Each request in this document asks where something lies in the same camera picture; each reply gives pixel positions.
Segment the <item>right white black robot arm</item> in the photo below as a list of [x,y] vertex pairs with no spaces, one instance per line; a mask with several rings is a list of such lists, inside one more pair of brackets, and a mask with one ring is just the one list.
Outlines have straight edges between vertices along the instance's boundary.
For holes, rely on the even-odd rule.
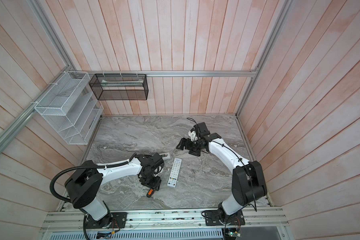
[[188,138],[182,138],[176,147],[199,157],[202,151],[213,154],[232,173],[232,194],[219,204],[215,215],[220,220],[238,213],[247,205],[267,195],[268,190],[262,166],[239,155],[217,133],[210,133],[204,122],[194,125]]

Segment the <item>orange handled screwdriver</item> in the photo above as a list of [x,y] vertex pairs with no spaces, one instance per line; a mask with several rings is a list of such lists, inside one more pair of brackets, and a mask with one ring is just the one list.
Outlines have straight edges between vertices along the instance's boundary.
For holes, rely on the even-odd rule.
[[147,198],[151,198],[152,195],[154,194],[155,190],[154,189],[150,189],[147,193]]

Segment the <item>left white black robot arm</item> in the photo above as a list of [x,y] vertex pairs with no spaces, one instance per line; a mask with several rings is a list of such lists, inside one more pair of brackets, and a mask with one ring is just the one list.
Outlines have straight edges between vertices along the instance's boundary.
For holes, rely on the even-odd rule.
[[164,168],[161,155],[137,155],[125,161],[111,164],[95,164],[86,161],[66,181],[65,187],[75,209],[89,214],[95,221],[103,219],[108,213],[106,205],[97,197],[99,188],[106,183],[127,176],[136,175],[141,185],[149,188],[150,198],[160,189],[162,182],[159,173]]

